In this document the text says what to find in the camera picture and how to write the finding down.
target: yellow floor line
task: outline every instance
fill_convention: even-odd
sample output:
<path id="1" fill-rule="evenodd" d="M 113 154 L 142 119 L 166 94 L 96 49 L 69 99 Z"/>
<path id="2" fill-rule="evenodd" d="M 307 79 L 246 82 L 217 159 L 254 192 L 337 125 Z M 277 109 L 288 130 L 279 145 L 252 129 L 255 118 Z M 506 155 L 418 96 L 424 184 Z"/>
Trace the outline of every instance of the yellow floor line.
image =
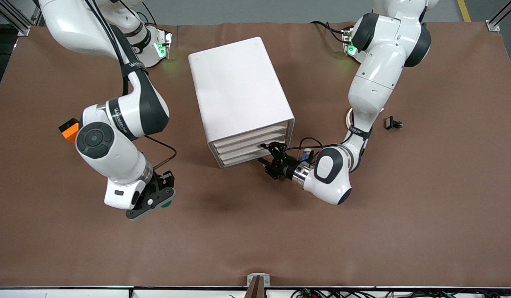
<path id="1" fill-rule="evenodd" d="M 463 21 L 470 22 L 469 11 L 467 10 L 467 6 L 465 5 L 465 0 L 458 0 L 459 10 L 461 11 L 461 15 L 463 16 Z"/>

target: black strap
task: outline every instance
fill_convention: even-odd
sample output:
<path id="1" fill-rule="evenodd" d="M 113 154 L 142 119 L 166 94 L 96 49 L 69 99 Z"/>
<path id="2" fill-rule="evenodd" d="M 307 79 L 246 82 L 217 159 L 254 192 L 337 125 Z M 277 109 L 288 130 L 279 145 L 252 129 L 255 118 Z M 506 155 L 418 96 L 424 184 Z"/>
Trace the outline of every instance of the black strap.
<path id="1" fill-rule="evenodd" d="M 141 61 L 130 62 L 130 63 L 127 63 L 127 64 L 121 66 L 121 74 L 123 74 L 123 77 L 128 76 L 130 73 L 133 73 L 136 70 L 143 70 L 144 72 L 149 74 L 147 71 L 147 68 Z"/>
<path id="2" fill-rule="evenodd" d="M 351 125 L 349 127 L 349 131 L 352 133 L 352 134 L 355 134 L 359 137 L 362 137 L 365 140 L 367 140 L 369 138 L 369 136 L 371 135 L 371 130 L 369 132 L 365 132 L 363 130 L 360 130 L 356 127 L 354 127 L 353 125 Z"/>

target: brown table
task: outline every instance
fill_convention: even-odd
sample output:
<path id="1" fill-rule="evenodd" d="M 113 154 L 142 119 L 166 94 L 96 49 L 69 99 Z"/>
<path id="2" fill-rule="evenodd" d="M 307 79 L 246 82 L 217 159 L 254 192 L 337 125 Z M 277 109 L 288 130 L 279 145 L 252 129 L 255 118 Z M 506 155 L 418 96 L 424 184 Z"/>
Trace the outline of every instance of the brown table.
<path id="1" fill-rule="evenodd" d="M 131 222 L 58 126 L 117 96 L 115 60 L 72 53 L 45 28 L 20 38 L 0 86 L 0 286 L 511 286 L 511 64 L 483 23 L 431 23 L 374 125 L 353 193 L 328 205 L 261 164 L 221 170 L 207 147 L 187 55 L 261 36 L 295 114 L 292 144 L 345 134 L 358 65 L 311 24 L 173 30 L 150 70 L 178 149 L 172 206 Z M 384 130 L 393 115 L 402 130 Z M 154 164 L 170 152 L 135 142 Z"/>

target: robotic arm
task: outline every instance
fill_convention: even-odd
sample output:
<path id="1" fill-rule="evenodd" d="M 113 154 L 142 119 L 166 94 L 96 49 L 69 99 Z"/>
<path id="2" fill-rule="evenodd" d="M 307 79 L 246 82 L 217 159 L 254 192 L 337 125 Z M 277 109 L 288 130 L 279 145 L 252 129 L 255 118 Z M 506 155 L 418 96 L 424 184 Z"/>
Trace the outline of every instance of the robotic arm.
<path id="1" fill-rule="evenodd" d="M 123 77 L 133 88 L 129 94 L 87 107 L 77 124 L 74 141 L 78 153 L 108 178 L 104 202 L 126 209 L 132 220 L 157 206 L 167 207 L 175 195 L 174 177 L 170 171 L 157 175 L 132 143 L 138 137 L 161 132 L 169 121 L 165 101 L 149 80 L 135 45 L 128 41 L 134 36 L 123 33 L 116 25 L 103 23 L 102 9 L 95 0 L 43 0 L 41 7 L 57 42 L 79 53 L 117 58 L 123 63 Z M 105 3 L 104 7 L 106 11 L 112 4 Z M 124 13 L 118 10 L 112 15 Z M 157 51 L 143 50 L 142 57 L 153 60 L 159 55 Z M 60 130 L 64 132 L 74 125 L 64 124 Z"/>
<path id="2" fill-rule="evenodd" d="M 371 127 L 403 68 L 416 66 L 428 54 L 432 40 L 421 21 L 427 7 L 436 3 L 436 0 L 373 1 L 373 13 L 361 17 L 352 29 L 351 46 L 356 50 L 348 52 L 361 65 L 348 94 L 354 123 L 344 141 L 322 149 L 314 167 L 308 160 L 297 161 L 288 156 L 282 143 L 263 144 L 274 157 L 271 163 L 259 159 L 270 176 L 278 179 L 285 175 L 332 205 L 340 205 L 349 197 L 349 173 L 359 167 Z"/>

